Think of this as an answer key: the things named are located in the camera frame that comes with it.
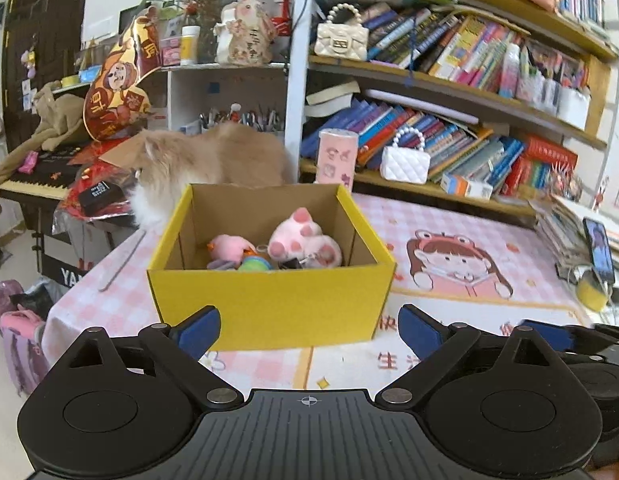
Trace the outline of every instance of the white quilted handbag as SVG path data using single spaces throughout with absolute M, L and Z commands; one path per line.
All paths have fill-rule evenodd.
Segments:
M 398 146 L 400 137 L 405 134 L 416 134 L 420 138 L 418 148 L 401 148 Z M 424 184 L 427 182 L 430 155 L 423 151 L 425 138 L 423 134 L 412 126 L 399 128 L 391 146 L 383 150 L 381 162 L 381 176 L 385 180 Z
M 356 18 L 356 24 L 333 23 L 340 9 L 351 10 Z M 367 61 L 368 38 L 369 30 L 363 27 L 358 9 L 350 4 L 338 4 L 330 10 L 327 21 L 318 25 L 314 52 L 317 56 Z

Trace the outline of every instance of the yellow cardboard box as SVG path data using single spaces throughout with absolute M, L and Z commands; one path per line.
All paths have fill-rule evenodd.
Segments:
M 337 269 L 203 270 L 206 244 L 240 235 L 267 244 L 306 207 L 343 251 Z M 190 186 L 148 268 L 158 315 L 174 326 L 207 304 L 221 312 L 217 350 L 271 350 L 371 339 L 396 263 L 342 186 Z

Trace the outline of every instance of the pink plush toy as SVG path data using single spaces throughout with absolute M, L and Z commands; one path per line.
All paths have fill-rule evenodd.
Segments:
M 207 244 L 213 260 L 234 262 L 238 265 L 245 256 L 256 256 L 256 248 L 240 236 L 218 235 Z
M 267 246 L 267 253 L 275 262 L 287 262 L 293 258 L 300 261 L 311 254 L 318 254 L 318 258 L 308 265 L 313 268 L 338 267 L 342 261 L 338 244 L 323 235 L 320 226 L 304 207 L 296 209 L 292 216 L 276 228 Z

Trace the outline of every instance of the white tile floor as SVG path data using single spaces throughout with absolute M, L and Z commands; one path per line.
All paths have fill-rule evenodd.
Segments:
M 0 280 L 19 280 L 24 288 L 34 283 L 38 274 L 32 245 L 29 233 L 8 245 L 13 256 L 1 267 Z M 25 398 L 16 394 L 10 380 L 0 337 L 0 480 L 26 480 L 32 473 L 32 466 L 16 433 L 16 417 L 24 401 Z

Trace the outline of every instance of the smartphone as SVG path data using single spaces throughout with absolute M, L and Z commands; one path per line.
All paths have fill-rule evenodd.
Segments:
M 583 219 L 585 237 L 589 245 L 593 269 L 598 272 L 601 280 L 612 285 L 614 279 L 614 264 L 611 260 L 611 250 L 605 226 L 591 218 Z

